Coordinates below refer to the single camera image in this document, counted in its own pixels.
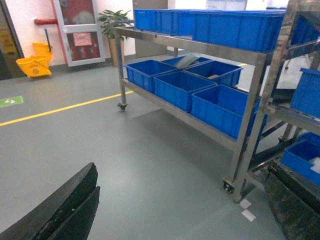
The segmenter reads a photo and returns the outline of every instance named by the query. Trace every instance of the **green leaves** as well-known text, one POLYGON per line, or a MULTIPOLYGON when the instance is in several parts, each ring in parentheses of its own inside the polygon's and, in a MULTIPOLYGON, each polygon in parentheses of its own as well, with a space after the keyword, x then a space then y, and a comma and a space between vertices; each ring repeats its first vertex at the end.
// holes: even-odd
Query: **green leaves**
MULTIPOLYGON (((129 20, 129 18, 127 17, 129 11, 126 11, 124 13, 122 13, 123 10, 119 10, 116 12, 113 12, 111 10, 107 10, 105 9, 103 12, 99 13, 99 18, 98 20, 100 22, 102 22, 101 28, 102 33, 104 35, 107 36, 107 38, 110 39, 114 39, 115 35, 111 32, 111 25, 110 25, 110 21, 121 21, 121 20, 129 20)), ((127 26, 127 24, 114 24, 114 27, 125 27, 127 26)))

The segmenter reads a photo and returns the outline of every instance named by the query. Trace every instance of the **door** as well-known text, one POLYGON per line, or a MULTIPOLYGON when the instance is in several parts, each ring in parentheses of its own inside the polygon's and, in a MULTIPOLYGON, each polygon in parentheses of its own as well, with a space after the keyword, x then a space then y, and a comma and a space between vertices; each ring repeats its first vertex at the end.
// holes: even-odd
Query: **door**
MULTIPOLYGON (((167 9, 168 0, 132 0, 133 9, 167 9)), ((167 46, 135 40, 135 57, 151 57, 167 54, 167 46)))
POLYGON ((52 0, 69 67, 105 61, 97 0, 52 0))
POLYGON ((0 80, 24 76, 16 64, 21 51, 16 42, 15 29, 4 1, 0 1, 0 80))

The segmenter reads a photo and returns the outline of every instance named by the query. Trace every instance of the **green floor sign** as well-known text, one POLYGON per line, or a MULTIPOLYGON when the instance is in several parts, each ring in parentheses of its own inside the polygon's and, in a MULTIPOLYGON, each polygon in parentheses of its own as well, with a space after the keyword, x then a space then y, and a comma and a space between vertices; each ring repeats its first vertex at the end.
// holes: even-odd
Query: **green floor sign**
POLYGON ((24 102, 24 99, 22 96, 13 96, 8 97, 0 100, 0 108, 16 105, 16 104, 22 104, 24 102))

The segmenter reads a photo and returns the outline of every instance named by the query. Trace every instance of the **doorway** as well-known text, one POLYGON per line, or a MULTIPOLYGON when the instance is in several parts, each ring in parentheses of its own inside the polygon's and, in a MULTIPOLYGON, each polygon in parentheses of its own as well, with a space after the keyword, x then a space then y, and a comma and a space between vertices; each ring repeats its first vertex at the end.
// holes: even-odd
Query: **doorway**
POLYGON ((9 11, 4 0, 0 0, 0 80, 24 76, 16 64, 23 58, 9 11))
MULTIPOLYGON (((168 0, 132 0, 133 9, 167 9, 168 0)), ((167 46, 135 40, 135 57, 144 58, 167 54, 167 46)))

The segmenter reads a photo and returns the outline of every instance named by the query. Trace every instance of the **mop handle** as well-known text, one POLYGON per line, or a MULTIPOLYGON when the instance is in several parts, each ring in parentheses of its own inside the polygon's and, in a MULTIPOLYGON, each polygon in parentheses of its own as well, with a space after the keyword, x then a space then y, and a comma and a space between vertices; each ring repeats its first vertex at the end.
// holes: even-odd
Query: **mop handle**
POLYGON ((48 46, 49 46, 49 52, 51 52, 48 30, 45 28, 44 31, 45 31, 46 41, 48 42, 48 46))

